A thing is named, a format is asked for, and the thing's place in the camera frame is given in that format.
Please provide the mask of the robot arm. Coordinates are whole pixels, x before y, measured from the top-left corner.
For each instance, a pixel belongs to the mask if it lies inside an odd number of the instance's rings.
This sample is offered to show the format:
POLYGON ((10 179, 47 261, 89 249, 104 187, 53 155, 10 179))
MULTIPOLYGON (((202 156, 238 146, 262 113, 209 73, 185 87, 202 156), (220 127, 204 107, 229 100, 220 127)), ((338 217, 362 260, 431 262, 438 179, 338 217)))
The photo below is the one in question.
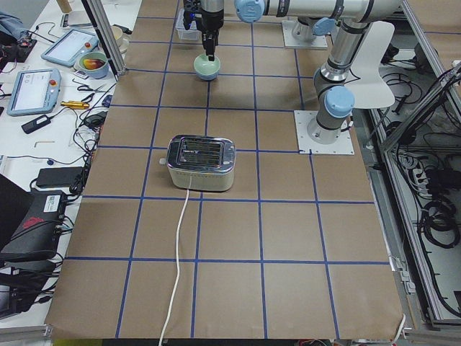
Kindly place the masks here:
POLYGON ((298 17, 292 36, 304 43, 311 43, 317 37, 323 37, 329 34, 336 20, 329 17, 298 17))
POLYGON ((308 135, 315 142, 336 141, 341 125, 354 108, 354 96, 344 86, 370 24, 386 18, 400 1, 235 1, 239 19, 253 23, 263 16, 340 19, 341 26, 328 60, 316 71, 314 86, 319 111, 308 124, 308 135))

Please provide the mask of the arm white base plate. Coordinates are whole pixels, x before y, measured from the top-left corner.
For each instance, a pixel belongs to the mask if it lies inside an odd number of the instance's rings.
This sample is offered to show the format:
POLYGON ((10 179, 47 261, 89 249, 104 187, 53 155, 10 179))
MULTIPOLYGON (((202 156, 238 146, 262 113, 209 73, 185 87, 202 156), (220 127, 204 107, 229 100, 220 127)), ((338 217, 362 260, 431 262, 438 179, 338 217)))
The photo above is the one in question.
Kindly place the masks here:
POLYGON ((297 20, 284 20, 282 33, 286 48, 310 50, 326 50, 328 48, 325 35, 314 35, 310 26, 297 20))
POLYGON ((354 155, 347 120, 336 130, 322 128, 316 119, 317 111, 295 110, 298 152, 318 155, 354 155))

